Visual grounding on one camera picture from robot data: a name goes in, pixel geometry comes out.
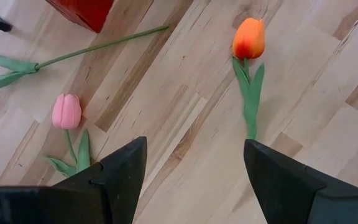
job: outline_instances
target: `tulip leaf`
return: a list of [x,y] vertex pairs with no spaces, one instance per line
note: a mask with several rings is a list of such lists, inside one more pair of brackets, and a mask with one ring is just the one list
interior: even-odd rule
[[247,79],[247,75],[245,71],[242,69],[240,62],[234,57],[232,59],[232,62],[233,62],[234,72],[236,73],[236,77],[239,80],[241,93],[243,97],[246,97],[250,86],[249,80]]
[[78,147],[78,163],[76,172],[81,172],[91,166],[90,158],[90,136],[88,130],[82,135],[80,146]]
[[68,132],[68,130],[65,130],[65,136],[68,144],[68,152],[70,153],[70,156],[73,159],[75,166],[77,166],[77,157],[75,157],[73,144],[71,143],[70,132]]
[[55,168],[55,170],[65,177],[71,177],[75,175],[75,168],[72,166],[67,165],[65,162],[52,158],[52,157],[45,157],[46,160]]
[[35,68],[37,65],[38,63],[16,60],[0,55],[0,66],[14,72],[35,73],[38,72]]
[[260,92],[265,75],[265,65],[259,66],[253,81],[249,78],[249,64],[244,59],[242,67],[238,59],[232,58],[233,68],[239,80],[240,89],[244,99],[244,118],[247,123],[248,138],[255,139],[257,135],[257,113],[260,104]]
[[0,75],[0,88],[14,83],[16,80],[25,75],[27,75],[27,73],[24,72],[9,72],[7,74]]

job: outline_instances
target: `wooden floor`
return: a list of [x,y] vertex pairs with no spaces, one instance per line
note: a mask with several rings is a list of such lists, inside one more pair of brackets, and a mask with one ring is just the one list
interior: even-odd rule
[[117,0],[99,35],[43,0],[0,1],[0,16],[15,27],[0,32],[0,54],[35,62],[171,24],[0,90],[0,185],[63,179],[42,157],[69,158],[50,117],[57,95],[74,93],[84,118],[73,135],[89,130],[93,158],[148,138],[135,223],[265,223],[230,61],[252,16],[267,26],[252,65],[266,64],[258,140],[358,186],[358,0]]

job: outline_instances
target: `tulip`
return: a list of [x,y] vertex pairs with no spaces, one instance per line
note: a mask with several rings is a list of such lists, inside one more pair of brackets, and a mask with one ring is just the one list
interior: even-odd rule
[[44,68],[48,65],[51,65],[53,63],[57,63],[62,60],[66,60],[68,58],[72,58],[74,56],[84,54],[87,52],[91,52],[94,50],[102,49],[102,48],[109,47],[112,45],[117,45],[117,44],[120,44],[120,43],[128,41],[128,40],[132,40],[132,39],[135,39],[138,37],[143,37],[145,35],[153,34],[155,32],[160,32],[160,31],[166,30],[168,28],[169,28],[169,25],[156,27],[154,29],[150,29],[150,30],[140,32],[137,34],[132,34],[132,35],[123,37],[118,40],[114,40],[112,42],[94,45],[94,46],[91,46],[91,47],[88,47],[88,48],[85,48],[82,50],[77,50],[76,52],[72,52],[72,53],[57,57],[57,58],[53,58],[53,59],[48,60],[43,63],[35,63],[35,62],[28,62],[28,61],[23,61],[23,60],[16,60],[13,58],[9,58],[9,57],[0,55],[0,66],[4,67],[4,68],[8,68],[10,70],[10,72],[0,75],[0,88],[8,86],[27,75],[38,73],[42,68]]
[[52,123],[59,129],[74,129],[80,124],[81,114],[78,97],[71,94],[61,94],[53,107]]
[[233,54],[238,59],[258,58],[265,50],[264,22],[246,19],[238,28],[233,40]]

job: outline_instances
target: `flower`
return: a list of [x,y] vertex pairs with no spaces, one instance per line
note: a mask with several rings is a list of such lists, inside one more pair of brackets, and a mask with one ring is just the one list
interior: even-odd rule
[[76,95],[61,94],[52,111],[52,123],[56,128],[74,129],[81,121],[80,100]]
[[233,40],[233,54],[238,59],[258,58],[265,50],[264,22],[246,19],[238,28]]

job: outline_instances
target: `red box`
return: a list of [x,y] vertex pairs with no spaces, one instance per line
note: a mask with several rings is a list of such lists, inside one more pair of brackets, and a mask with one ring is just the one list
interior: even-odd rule
[[99,33],[114,0],[47,0],[47,2],[70,21]]

